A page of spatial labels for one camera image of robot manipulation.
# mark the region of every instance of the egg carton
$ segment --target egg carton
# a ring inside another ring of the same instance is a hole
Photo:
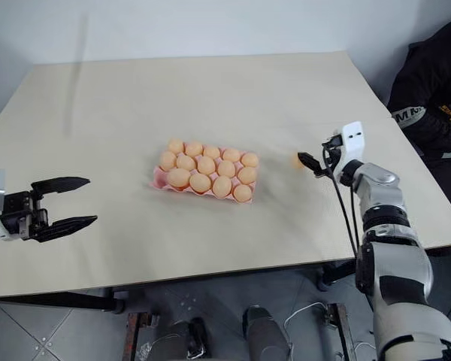
[[[216,170],[217,170],[217,167],[219,166],[219,164],[220,164],[221,162],[223,162],[222,155],[224,154],[224,151],[225,151],[226,149],[228,149],[228,148],[219,147],[219,150],[220,150],[220,157],[214,159],[214,162],[216,163]],[[242,156],[243,156],[244,154],[246,154],[246,153],[249,153],[249,152],[239,151],[239,153],[241,154],[240,159],[242,159]],[[180,155],[185,155],[185,153],[178,153],[178,154],[177,154],[177,157],[180,156]],[[202,155],[194,156],[193,158],[195,159],[195,164],[198,164],[198,161],[199,161],[200,158],[202,158],[202,157],[203,157]],[[230,179],[231,179],[231,182],[232,182],[232,189],[231,189],[231,192],[230,192],[226,197],[224,197],[224,198],[219,198],[219,197],[217,197],[217,196],[212,192],[212,189],[210,189],[210,190],[208,190],[207,192],[204,192],[204,193],[197,193],[196,191],[194,191],[194,189],[193,189],[191,186],[188,186],[188,187],[186,187],[186,188],[184,188],[184,189],[182,189],[182,190],[179,190],[179,189],[177,189],[177,188],[175,188],[175,187],[173,187],[173,186],[171,186],[170,184],[167,183],[167,174],[168,174],[168,171],[164,171],[164,170],[162,170],[162,169],[161,169],[160,167],[158,167],[158,166],[156,166],[156,167],[153,169],[153,182],[150,183],[150,186],[152,186],[153,188],[155,188],[155,189],[157,189],[157,190],[173,190],[173,191],[178,192],[178,193],[188,192],[188,193],[194,193],[194,194],[196,194],[197,196],[213,196],[214,198],[217,198],[217,199],[231,199],[232,201],[234,201],[234,202],[236,202],[236,203],[240,203],[240,204],[251,204],[251,203],[253,202],[253,199],[254,199],[254,190],[256,189],[256,183],[257,183],[257,180],[254,181],[254,182],[252,182],[252,183],[250,183],[250,184],[246,184],[246,185],[252,190],[252,195],[251,195],[251,197],[250,197],[250,200],[248,200],[248,201],[246,201],[246,202],[238,202],[238,201],[234,198],[234,196],[232,195],[232,193],[234,192],[234,188],[235,188],[236,186],[238,186],[239,184],[242,184],[241,181],[238,179],[237,174],[238,174],[238,172],[239,172],[242,168],[244,168],[244,165],[241,163],[241,161],[239,161],[239,162],[234,162],[233,164],[234,164],[234,167],[235,167],[235,176],[232,177],[232,178],[230,178]],[[259,165],[256,167],[256,169],[257,169],[257,173],[258,173],[258,176],[259,176]],[[198,173],[198,170],[197,170],[196,168],[190,171],[190,174],[191,174],[191,175],[197,174],[197,173]],[[217,174],[217,172],[215,171],[214,173],[209,174],[208,177],[212,180],[212,184],[213,184],[213,182],[219,177],[219,174]]]

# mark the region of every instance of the floor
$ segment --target floor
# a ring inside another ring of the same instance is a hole
[[[435,283],[430,303],[451,318],[451,253],[432,257]],[[312,266],[222,277],[151,284],[117,293],[127,299],[123,314],[0,304],[0,361],[116,361],[121,359],[127,312],[161,314],[157,329],[139,336],[136,360],[145,361],[147,343],[177,320],[203,317],[215,357],[248,360],[241,318],[249,305],[266,307],[280,325],[296,309],[312,302],[341,302],[347,307],[354,342],[374,343],[372,313],[365,297],[348,277],[319,292]],[[295,343],[295,360],[336,360],[341,351],[337,331],[324,325],[318,308],[298,314],[288,332]],[[375,359],[362,345],[358,360]]]

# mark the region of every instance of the table leg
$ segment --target table leg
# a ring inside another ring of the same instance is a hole
[[[322,270],[323,273],[318,277],[316,287],[325,292],[334,282],[356,273],[356,260],[351,259],[338,267],[325,265]]]
[[[341,303],[331,303],[328,305],[328,322],[337,327],[341,345],[344,352],[344,361],[356,361],[356,352],[354,351],[353,336],[347,321],[347,312]]]
[[[123,348],[122,361],[134,361],[137,350],[137,338],[142,323],[146,323],[147,314],[129,314],[127,317],[126,344]]]
[[[0,302],[66,308],[91,308],[95,310],[111,311],[115,314],[121,313],[125,307],[125,303],[122,299],[115,299],[114,297],[98,297],[73,292],[0,297]]]

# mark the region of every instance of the table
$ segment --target table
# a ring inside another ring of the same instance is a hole
[[[356,120],[365,161],[401,177],[421,242],[451,245],[449,202],[344,52],[36,65],[0,114],[7,192],[87,177],[42,205],[51,221],[98,220],[44,244],[0,241],[0,296],[350,258],[331,182],[289,159],[319,157]],[[257,152],[254,203],[149,187],[172,137]]]

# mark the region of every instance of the wire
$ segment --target wire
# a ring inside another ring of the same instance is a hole
[[[308,308],[311,308],[313,306],[322,306],[324,307],[324,310],[327,312],[328,308],[322,303],[322,302],[314,302],[311,303],[310,305],[303,307],[303,308],[299,308],[297,311],[292,312],[292,314],[286,318],[286,320],[284,321],[283,324],[283,328],[284,328],[284,332],[286,333],[287,336],[287,342],[289,344],[289,348],[291,350],[291,352],[289,353],[289,359],[291,361],[294,361],[294,344],[291,342],[291,337],[289,336],[289,333],[287,332],[287,324],[289,323],[289,321],[298,313],[307,310]]]
[[[370,348],[372,348],[373,350],[376,350],[375,346],[373,346],[372,344],[370,344],[369,342],[359,342],[355,347],[354,347],[354,352],[356,352],[359,348],[359,346],[362,346],[363,344],[369,346]]]
[[[347,217],[346,207],[344,207],[343,197],[341,196],[341,192],[339,192],[339,187],[337,186],[337,182],[332,174],[331,167],[329,166],[326,156],[325,156],[325,147],[322,148],[322,160],[325,164],[325,169],[329,173],[329,177],[332,179],[332,183],[334,184],[334,189],[336,190],[337,197],[339,198],[339,203],[341,204],[341,209],[343,211],[344,221],[346,222],[347,234],[349,235],[349,240],[351,242],[351,248],[353,249],[354,257],[357,258],[358,252],[356,250],[356,246],[354,245],[353,233],[351,232],[351,226],[349,224],[349,218]]]
[[[356,249],[359,252],[359,234],[358,234],[358,223],[356,222],[356,211],[354,210],[353,186],[350,187],[350,192],[351,192],[351,213],[353,214],[354,235],[356,236]]]

